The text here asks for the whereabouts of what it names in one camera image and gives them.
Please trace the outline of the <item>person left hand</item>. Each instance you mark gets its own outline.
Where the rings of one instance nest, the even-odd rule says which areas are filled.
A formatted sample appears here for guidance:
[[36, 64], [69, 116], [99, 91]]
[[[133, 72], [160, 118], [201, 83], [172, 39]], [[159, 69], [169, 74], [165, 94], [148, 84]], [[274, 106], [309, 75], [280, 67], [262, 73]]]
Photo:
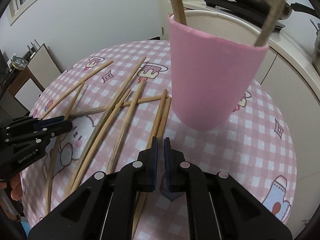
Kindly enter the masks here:
[[18, 173], [13, 178], [9, 180], [11, 187], [11, 197], [13, 200], [18, 201], [23, 196], [22, 184], [21, 184], [21, 176]]

